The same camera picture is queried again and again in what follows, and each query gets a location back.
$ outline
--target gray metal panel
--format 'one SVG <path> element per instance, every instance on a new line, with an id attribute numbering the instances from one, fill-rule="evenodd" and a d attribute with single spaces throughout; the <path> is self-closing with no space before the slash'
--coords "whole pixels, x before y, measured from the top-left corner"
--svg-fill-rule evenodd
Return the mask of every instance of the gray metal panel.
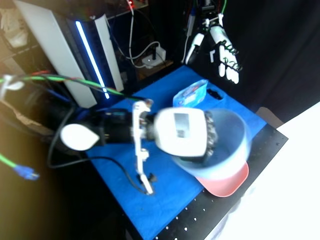
<path id="1" fill-rule="evenodd" d="M 84 79 L 52 11 L 19 0 L 14 3 L 55 70 L 60 75 Z M 72 81 L 65 85 L 79 106 L 90 108 L 97 104 L 89 87 Z"/>
<path id="2" fill-rule="evenodd" d="M 124 85 L 121 79 L 120 71 L 118 68 L 117 59 L 115 56 L 115 51 L 112 46 L 112 42 L 110 40 L 109 29 L 107 26 L 107 18 L 106 15 L 96 19 L 94 21 L 96 29 L 98 31 L 100 41 L 103 47 L 103 51 L 106 57 L 106 60 L 109 65 L 109 69 L 113 78 L 113 82 L 115 85 L 115 89 L 117 91 L 122 91 L 124 89 Z"/>

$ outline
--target white power adapter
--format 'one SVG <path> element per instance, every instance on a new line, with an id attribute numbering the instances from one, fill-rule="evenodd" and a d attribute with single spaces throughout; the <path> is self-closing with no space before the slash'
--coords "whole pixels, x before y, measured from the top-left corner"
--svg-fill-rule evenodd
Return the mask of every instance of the white power adapter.
<path id="1" fill-rule="evenodd" d="M 155 59 L 153 59 L 152 54 L 142 59 L 142 64 L 144 64 L 147 69 L 152 69 L 153 67 L 165 62 L 166 50 L 164 50 L 161 46 L 157 46 L 155 48 L 155 53 Z"/>

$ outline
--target blue mat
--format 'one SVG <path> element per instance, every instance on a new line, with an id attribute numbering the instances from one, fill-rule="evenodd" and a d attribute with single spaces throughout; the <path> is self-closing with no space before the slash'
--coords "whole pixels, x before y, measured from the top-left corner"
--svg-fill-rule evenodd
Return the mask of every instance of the blue mat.
<path id="1" fill-rule="evenodd" d="M 153 99 L 154 105 L 151 110 L 156 113 L 160 109 L 171 107 L 177 92 L 201 79 L 203 78 L 193 70 L 182 66 L 135 95 Z M 207 94 L 197 108 L 203 110 L 225 108 L 238 113 L 248 124 L 252 137 L 266 125 L 264 120 L 213 84 L 209 83 L 208 88 L 217 91 L 223 99 L 216 100 Z M 131 110 L 132 106 L 124 100 L 114 107 Z M 145 173 L 147 176 L 153 173 L 158 179 L 153 184 L 155 195 L 146 196 L 134 189 L 114 163 L 103 159 L 93 160 L 92 163 L 143 239 L 151 240 L 199 194 L 203 186 L 193 176 L 179 168 L 171 157 L 160 151 L 153 142 L 144 142 L 142 145 L 150 154 L 143 165 Z M 116 159 L 136 180 L 133 144 L 94 147 L 87 153 L 90 157 L 109 156 Z"/>

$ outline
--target white table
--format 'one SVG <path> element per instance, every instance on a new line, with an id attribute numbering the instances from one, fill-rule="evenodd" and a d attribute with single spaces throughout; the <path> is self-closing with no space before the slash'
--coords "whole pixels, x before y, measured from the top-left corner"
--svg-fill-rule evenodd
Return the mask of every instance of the white table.
<path id="1" fill-rule="evenodd" d="M 277 130 L 289 140 L 215 239 L 320 240 L 320 102 Z"/>

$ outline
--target blue connector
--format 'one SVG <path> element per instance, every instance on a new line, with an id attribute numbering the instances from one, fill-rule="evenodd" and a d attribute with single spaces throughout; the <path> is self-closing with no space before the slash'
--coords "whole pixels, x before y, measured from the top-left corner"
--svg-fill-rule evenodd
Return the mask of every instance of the blue connector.
<path id="1" fill-rule="evenodd" d="M 35 181 L 39 178 L 39 174 L 35 173 L 35 170 L 33 170 L 31 167 L 16 165 L 13 169 L 20 177 L 23 177 L 24 179 Z"/>

